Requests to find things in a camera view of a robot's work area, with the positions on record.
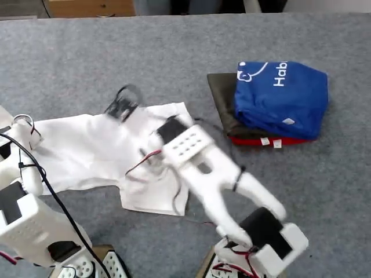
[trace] red wire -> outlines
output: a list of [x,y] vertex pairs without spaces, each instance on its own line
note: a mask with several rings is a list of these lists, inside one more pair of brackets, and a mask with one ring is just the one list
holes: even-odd
[[158,155],[159,153],[161,153],[161,150],[160,149],[158,149],[157,151],[150,152],[148,155],[146,155],[145,157],[143,157],[143,159],[141,161],[139,161],[139,163],[137,165],[133,166],[128,171],[126,171],[125,175],[129,174],[131,171],[133,171],[136,167],[138,167],[139,165],[141,165],[142,163],[144,163],[151,156]]
[[246,275],[247,277],[249,278],[259,278],[258,274],[256,273],[256,271],[253,269],[251,263],[250,263],[250,259],[249,259],[249,256],[252,255],[253,253],[250,252],[250,251],[247,251],[247,252],[244,252],[244,251],[235,251],[233,249],[231,249],[231,251],[235,254],[238,254],[238,255],[244,255],[245,256],[245,259],[246,259],[246,262],[248,263],[249,267],[250,267],[250,270],[252,272],[252,275],[247,272],[246,270],[244,270],[243,268],[240,268],[239,266],[236,266],[236,265],[231,265],[231,264],[227,264],[227,263],[219,263],[217,265],[215,265],[213,267],[213,269],[215,270],[222,270],[222,271],[226,271],[226,272],[231,272],[229,269],[225,269],[225,268],[221,268],[221,266],[223,265],[227,265],[229,266],[230,268],[233,268],[241,273],[243,273],[244,275]]
[[6,259],[8,262],[10,262],[12,265],[17,264],[17,260],[14,259],[12,256],[10,256],[8,253],[5,253],[3,251],[0,251],[0,256]]

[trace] white cloth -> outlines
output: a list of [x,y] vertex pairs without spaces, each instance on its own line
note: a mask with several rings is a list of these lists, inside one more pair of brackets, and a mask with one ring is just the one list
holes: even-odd
[[[150,180],[148,184],[129,181],[125,173],[143,158],[139,148],[147,146],[148,136],[164,122],[153,115],[191,117],[184,103],[138,109],[148,109],[152,116],[131,120],[128,124],[120,124],[107,115],[79,115],[35,122],[44,141],[33,154],[45,168],[54,190],[115,185],[120,190],[123,208],[175,215],[172,201],[178,185],[173,172],[165,171],[162,177],[151,177],[145,167],[139,166],[135,173]],[[43,194],[50,192],[45,188]],[[175,199],[181,215],[184,215],[187,199],[188,188],[182,185]]]

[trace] blue fabric pouch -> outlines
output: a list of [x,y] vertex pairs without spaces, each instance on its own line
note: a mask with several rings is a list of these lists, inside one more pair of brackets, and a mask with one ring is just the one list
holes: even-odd
[[328,78],[297,62],[240,62],[235,116],[250,128],[315,140],[328,107]]

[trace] table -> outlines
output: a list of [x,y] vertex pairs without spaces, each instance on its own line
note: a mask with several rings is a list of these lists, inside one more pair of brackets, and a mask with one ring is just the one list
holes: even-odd
[[[366,277],[371,255],[371,15],[227,14],[0,22],[0,100],[36,120],[97,114],[134,83],[148,105],[185,101],[218,123],[206,81],[241,60],[299,61],[329,74],[330,107],[310,144],[251,149],[237,159],[310,240],[288,277]],[[221,135],[206,127],[227,150]],[[219,237],[184,218],[125,211],[113,186],[59,194],[94,244],[111,243],[133,277],[194,277]],[[56,208],[50,197],[45,202]],[[225,193],[237,220],[251,202]],[[190,197],[187,217],[205,220]],[[0,260],[2,277],[46,270]]]

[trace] white printed logo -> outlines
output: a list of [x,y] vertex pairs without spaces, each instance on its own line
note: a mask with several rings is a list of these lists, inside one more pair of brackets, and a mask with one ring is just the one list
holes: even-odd
[[[245,62],[239,63],[239,65],[246,65]],[[266,62],[260,70],[255,72],[254,74],[243,74],[243,71],[237,71],[237,79],[244,82],[251,82],[253,80],[253,76],[261,74],[262,71],[264,71],[265,67],[268,65],[268,62]]]
[[282,62],[279,64],[279,67],[276,67],[278,69],[278,77],[275,77],[274,80],[276,80],[276,83],[273,84],[273,86],[279,86],[279,87],[285,87],[285,84],[281,83],[286,78],[286,69],[288,68],[287,62]]

